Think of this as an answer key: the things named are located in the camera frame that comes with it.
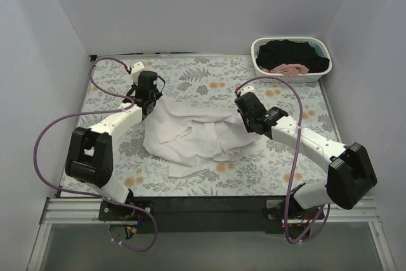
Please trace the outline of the white t shirt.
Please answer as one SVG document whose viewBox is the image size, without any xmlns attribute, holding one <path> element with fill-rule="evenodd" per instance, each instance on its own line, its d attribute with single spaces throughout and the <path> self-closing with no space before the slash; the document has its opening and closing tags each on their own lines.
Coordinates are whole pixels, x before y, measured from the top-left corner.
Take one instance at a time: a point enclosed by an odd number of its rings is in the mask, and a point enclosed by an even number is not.
<svg viewBox="0 0 406 271">
<path fill-rule="evenodd" d="M 214 162 L 237 161 L 257 139 L 228 107 L 191 107 L 163 97 L 145 119 L 143 147 L 170 162 L 168 177 L 188 178 Z"/>
</svg>

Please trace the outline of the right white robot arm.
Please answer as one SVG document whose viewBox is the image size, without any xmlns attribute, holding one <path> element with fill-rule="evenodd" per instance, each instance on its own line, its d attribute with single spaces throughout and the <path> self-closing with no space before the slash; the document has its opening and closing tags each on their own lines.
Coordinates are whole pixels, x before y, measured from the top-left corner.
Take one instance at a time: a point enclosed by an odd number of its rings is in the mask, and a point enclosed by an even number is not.
<svg viewBox="0 0 406 271">
<path fill-rule="evenodd" d="M 326 181 L 305 183 L 292 191 L 287 210 L 293 218 L 304 217 L 311 208 L 325 204 L 350 210 L 377 185 L 374 168 L 363 145 L 345 145 L 308 128 L 300 128 L 287 112 L 277 107 L 265 109 L 253 92 L 239 93 L 235 104 L 248 132 L 298 149 L 326 172 Z"/>
</svg>

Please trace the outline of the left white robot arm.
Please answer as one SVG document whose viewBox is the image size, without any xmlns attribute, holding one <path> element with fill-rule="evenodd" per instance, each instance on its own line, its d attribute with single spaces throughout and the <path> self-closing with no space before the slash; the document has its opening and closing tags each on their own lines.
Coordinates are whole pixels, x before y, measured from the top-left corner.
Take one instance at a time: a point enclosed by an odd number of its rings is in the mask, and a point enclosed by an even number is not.
<svg viewBox="0 0 406 271">
<path fill-rule="evenodd" d="M 114 176 L 113 147 L 115 142 L 133 126 L 152 113 L 162 91 L 157 85 L 163 78 L 149 70 L 137 72 L 137 81 L 123 100 L 118 112 L 89 128 L 78 127 L 72 132 L 65 173 L 90 185 L 99 195 L 115 201 L 114 214 L 121 220 L 130 219 L 135 205 L 128 200 L 130 191 Z"/>
</svg>

